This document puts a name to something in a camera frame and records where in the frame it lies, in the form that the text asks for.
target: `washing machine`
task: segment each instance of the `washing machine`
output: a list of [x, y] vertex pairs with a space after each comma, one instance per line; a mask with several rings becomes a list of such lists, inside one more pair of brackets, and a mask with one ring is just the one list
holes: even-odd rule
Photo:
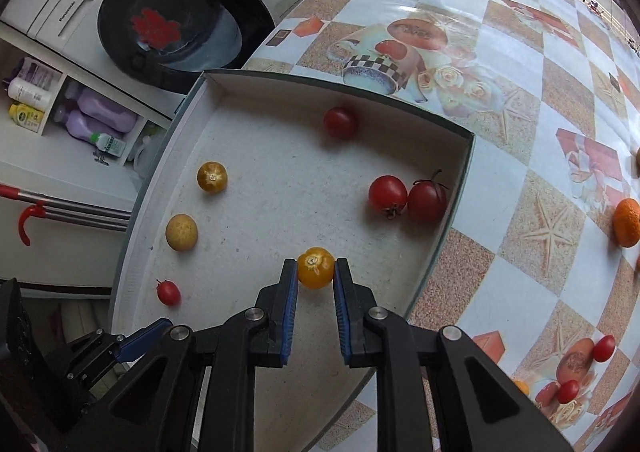
[[0, 18], [172, 118], [202, 70], [241, 67], [294, 2], [10, 0]]

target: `silver bolt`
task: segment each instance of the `silver bolt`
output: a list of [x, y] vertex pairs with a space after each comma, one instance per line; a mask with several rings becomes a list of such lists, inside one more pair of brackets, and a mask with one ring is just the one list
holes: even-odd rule
[[259, 307], [251, 307], [247, 311], [244, 312], [244, 318], [247, 320], [257, 321], [264, 317], [264, 311], [262, 311]]
[[189, 336], [189, 328], [187, 326], [176, 326], [173, 329], [171, 329], [169, 336], [173, 340], [178, 340], [178, 341], [184, 340], [186, 337]]
[[369, 309], [369, 316], [373, 318], [373, 320], [384, 320], [388, 315], [388, 311], [380, 306], [374, 306]]
[[442, 330], [442, 336], [447, 340], [460, 340], [462, 331], [455, 326], [447, 326]]

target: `washing machine door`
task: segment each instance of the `washing machine door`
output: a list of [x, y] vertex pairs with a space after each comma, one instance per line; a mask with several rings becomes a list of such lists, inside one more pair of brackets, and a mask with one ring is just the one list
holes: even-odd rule
[[182, 94], [203, 70], [242, 67], [273, 28], [260, 0], [103, 0], [98, 12], [120, 70]]

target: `yellow cherry tomato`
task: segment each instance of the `yellow cherry tomato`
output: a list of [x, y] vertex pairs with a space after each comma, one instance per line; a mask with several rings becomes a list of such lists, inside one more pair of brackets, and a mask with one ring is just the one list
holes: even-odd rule
[[226, 169], [217, 161], [207, 161], [198, 169], [198, 185], [205, 192], [222, 192], [226, 188], [226, 181]]
[[334, 279], [335, 259], [324, 248], [309, 248], [298, 257], [298, 280], [309, 289], [324, 288]]
[[514, 384], [519, 388], [522, 392], [524, 392], [525, 396], [529, 395], [529, 385], [525, 384], [522, 380], [514, 380]]

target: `checkered tablecloth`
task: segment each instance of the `checkered tablecloth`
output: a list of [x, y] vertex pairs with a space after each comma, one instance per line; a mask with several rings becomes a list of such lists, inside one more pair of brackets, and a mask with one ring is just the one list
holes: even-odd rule
[[[540, 406], [593, 450], [640, 368], [639, 250], [611, 233], [616, 204], [640, 193], [640, 59], [624, 40], [581, 0], [304, 0], [245, 68], [363, 86], [478, 135], [410, 322], [458, 325], [533, 402], [577, 341], [613, 334], [574, 402]], [[371, 382], [315, 450], [375, 449]]]

